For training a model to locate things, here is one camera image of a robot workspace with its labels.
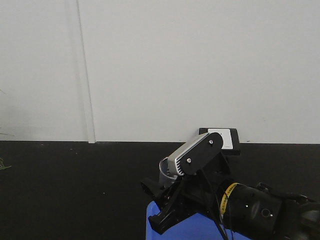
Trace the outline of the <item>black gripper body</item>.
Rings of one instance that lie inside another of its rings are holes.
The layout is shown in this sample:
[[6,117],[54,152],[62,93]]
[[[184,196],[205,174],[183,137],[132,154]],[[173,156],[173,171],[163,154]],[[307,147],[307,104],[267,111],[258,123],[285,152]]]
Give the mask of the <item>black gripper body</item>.
[[220,220],[223,215],[221,205],[229,198],[227,189],[234,183],[229,156],[221,151],[196,173],[177,175],[177,179],[170,186],[171,199],[160,199],[159,204],[184,203],[196,213],[211,220]]

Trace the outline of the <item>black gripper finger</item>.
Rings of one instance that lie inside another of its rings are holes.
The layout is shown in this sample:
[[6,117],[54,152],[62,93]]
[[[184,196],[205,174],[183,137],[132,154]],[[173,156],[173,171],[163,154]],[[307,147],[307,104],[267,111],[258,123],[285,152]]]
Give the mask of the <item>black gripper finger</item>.
[[158,181],[144,178],[140,181],[140,185],[142,190],[153,200],[169,200],[172,198],[170,187],[165,186]]
[[173,204],[169,202],[161,205],[153,200],[148,205],[148,224],[153,231],[162,235],[195,213],[183,202],[174,202]]

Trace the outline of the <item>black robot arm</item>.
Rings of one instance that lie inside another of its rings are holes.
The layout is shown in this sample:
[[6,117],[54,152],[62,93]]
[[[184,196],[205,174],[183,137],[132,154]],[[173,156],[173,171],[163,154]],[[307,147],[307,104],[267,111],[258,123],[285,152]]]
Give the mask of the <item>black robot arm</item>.
[[178,176],[171,185],[145,178],[143,191],[159,208],[148,218],[163,234],[194,214],[214,222],[223,239],[227,230],[252,240],[317,240],[320,204],[306,196],[281,193],[259,183],[247,186],[231,176],[222,152],[184,160],[195,172]]

